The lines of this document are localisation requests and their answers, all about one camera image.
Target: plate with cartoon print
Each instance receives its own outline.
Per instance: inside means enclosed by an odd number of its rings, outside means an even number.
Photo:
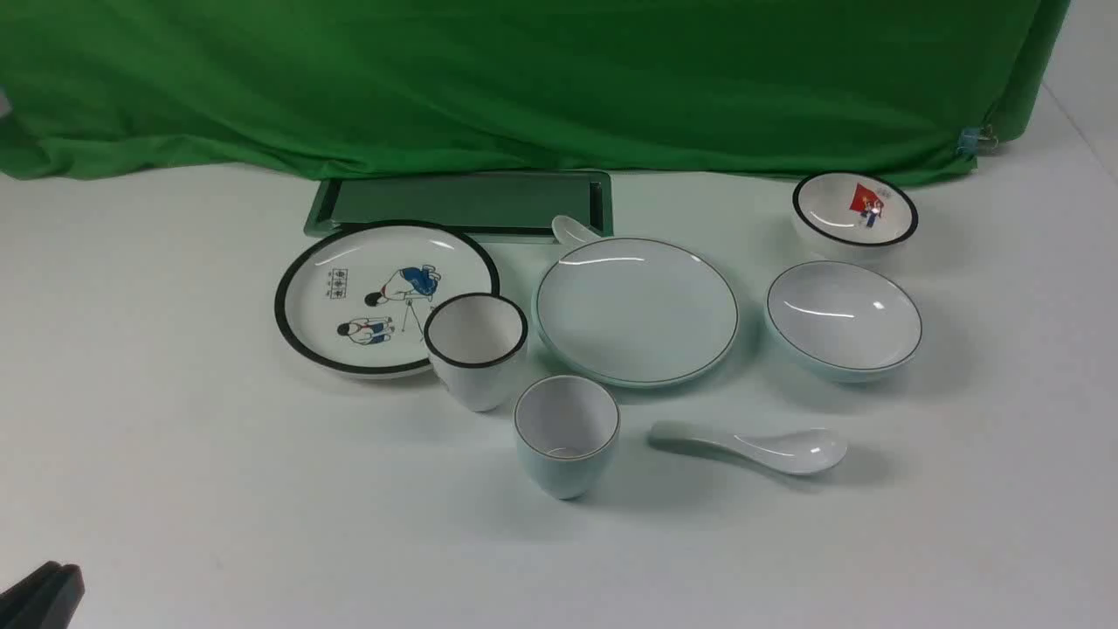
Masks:
[[[430,370],[427,316],[468,292],[500,292],[481,245],[432,222],[386,220],[303,251],[276,288],[276,324],[296,352],[324,368],[398,379]]]

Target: white plate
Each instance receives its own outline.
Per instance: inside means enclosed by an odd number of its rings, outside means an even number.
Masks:
[[[276,288],[276,324],[320,365],[370,380],[404,378],[430,369],[423,330],[434,306],[499,289],[493,259],[465,234],[388,220],[303,251]]]
[[[606,238],[562,256],[533,302],[540,339],[582,374],[618,387],[678,384],[738,334],[738,303],[702,258],[660,240]]]
[[[783,341],[823,365],[856,372],[892,370],[920,344],[920,313],[884,275],[843,261],[807,261],[769,286],[771,325]]]

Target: printed illustration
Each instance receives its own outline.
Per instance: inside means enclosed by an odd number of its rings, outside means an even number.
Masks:
[[[438,289],[438,282],[442,278],[443,275],[436,273],[430,264],[424,264],[419,268],[415,266],[400,268],[388,277],[380,290],[364,295],[364,303],[376,307],[389,301],[402,301],[405,311],[400,332],[408,330],[408,320],[415,320],[415,325],[421,328],[415,302],[425,299],[430,303],[435,298],[435,290]]]
[[[345,298],[345,286],[348,283],[349,268],[331,268],[330,287],[326,288],[326,295],[330,298]]]
[[[392,333],[395,332],[396,326],[392,326],[391,317],[381,317],[378,320],[359,318],[338,326],[338,336],[349,337],[350,341],[358,345],[387,343],[392,341]]]
[[[877,192],[859,183],[854,189],[854,198],[850,201],[850,209],[859,212],[868,229],[873,228],[873,222],[884,216],[885,203]]]

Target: binder clip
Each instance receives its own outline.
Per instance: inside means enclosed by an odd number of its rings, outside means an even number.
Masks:
[[[83,594],[80,568],[47,562],[0,594],[0,629],[66,629]]]
[[[959,133],[959,143],[955,152],[964,155],[989,154],[997,150],[1001,141],[994,133],[994,126],[967,126]]]

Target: tableware set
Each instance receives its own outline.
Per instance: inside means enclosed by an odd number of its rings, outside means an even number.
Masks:
[[[825,172],[793,193],[793,225],[823,259],[769,285],[765,324],[793,362],[819,378],[861,383],[913,358],[920,313],[884,275],[860,266],[893,254],[916,231],[916,206],[873,177]],[[517,456],[547,494],[586,493],[614,457],[617,403],[603,384],[653,389],[699,378],[724,360],[740,328],[729,282],[700,255],[653,238],[603,238],[577,220],[551,223],[563,252],[532,295],[532,324],[500,295],[489,254],[435,223],[394,220],[343,230],[300,255],[276,289],[276,323],[300,354],[348,377],[387,380],[434,369],[474,412],[521,387],[529,328],[579,375],[530,385],[513,411]],[[825,429],[749,438],[659,422],[648,445],[729,452],[788,475],[837,465],[844,439]]]

